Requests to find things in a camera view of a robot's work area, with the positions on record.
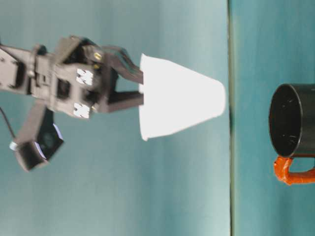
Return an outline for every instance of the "wire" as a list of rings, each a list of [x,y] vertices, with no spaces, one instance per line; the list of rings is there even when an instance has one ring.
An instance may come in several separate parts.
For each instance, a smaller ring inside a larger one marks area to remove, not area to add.
[[[13,132],[13,129],[12,129],[11,125],[10,125],[10,122],[9,122],[8,118],[6,117],[4,111],[2,110],[1,107],[0,107],[0,112],[1,112],[2,115],[3,115],[4,121],[5,121],[6,125],[8,126],[8,129],[9,129],[9,131],[10,131],[10,133],[11,133],[12,138],[15,139],[15,134],[14,134],[14,132]]]

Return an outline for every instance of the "orange handle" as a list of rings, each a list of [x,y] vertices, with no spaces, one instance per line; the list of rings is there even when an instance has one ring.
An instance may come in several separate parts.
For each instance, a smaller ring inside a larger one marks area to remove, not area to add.
[[[274,162],[274,169],[279,181],[287,185],[315,182],[315,168],[305,172],[290,173],[289,168],[292,162],[293,158],[278,156]]]

